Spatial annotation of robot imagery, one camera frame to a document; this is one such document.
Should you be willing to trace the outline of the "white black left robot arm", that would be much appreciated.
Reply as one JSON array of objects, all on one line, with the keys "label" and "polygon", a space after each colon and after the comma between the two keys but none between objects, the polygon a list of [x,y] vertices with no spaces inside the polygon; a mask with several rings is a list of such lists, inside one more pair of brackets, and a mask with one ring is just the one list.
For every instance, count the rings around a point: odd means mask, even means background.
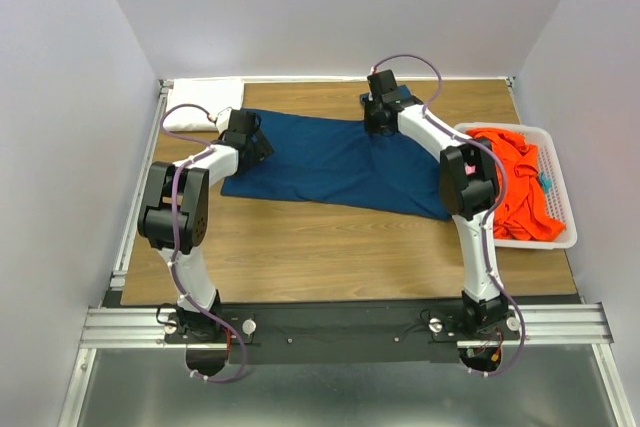
[{"label": "white black left robot arm", "polygon": [[209,342],[222,327],[220,315],[213,311],[218,290],[201,248],[208,228],[210,188],[246,173],[274,149],[262,132],[261,116],[246,110],[231,111],[214,140],[171,132],[166,127],[161,131],[201,149],[182,160],[150,165],[137,230],[166,263],[177,290],[178,307],[192,311],[188,331],[197,340]]}]

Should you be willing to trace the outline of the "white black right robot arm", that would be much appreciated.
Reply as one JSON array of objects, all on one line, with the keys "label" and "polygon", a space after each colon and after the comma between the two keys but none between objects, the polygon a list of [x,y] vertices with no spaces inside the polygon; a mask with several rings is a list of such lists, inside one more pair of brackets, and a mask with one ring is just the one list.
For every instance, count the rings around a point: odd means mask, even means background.
[{"label": "white black right robot arm", "polygon": [[426,104],[397,84],[392,71],[367,77],[362,100],[369,134],[402,134],[439,163],[439,196],[452,216],[464,263],[460,326],[480,339],[508,313],[509,302],[497,268],[494,210],[501,200],[499,160],[488,140],[475,140],[434,115]]}]

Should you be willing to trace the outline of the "navy blue t-shirt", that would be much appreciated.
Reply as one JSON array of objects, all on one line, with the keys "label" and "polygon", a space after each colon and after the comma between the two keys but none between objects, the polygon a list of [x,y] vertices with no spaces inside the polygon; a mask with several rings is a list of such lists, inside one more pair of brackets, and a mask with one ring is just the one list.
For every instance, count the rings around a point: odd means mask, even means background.
[{"label": "navy blue t-shirt", "polygon": [[274,153],[226,178],[222,195],[450,218],[438,192],[438,161],[414,140],[371,136],[360,121],[254,112]]}]

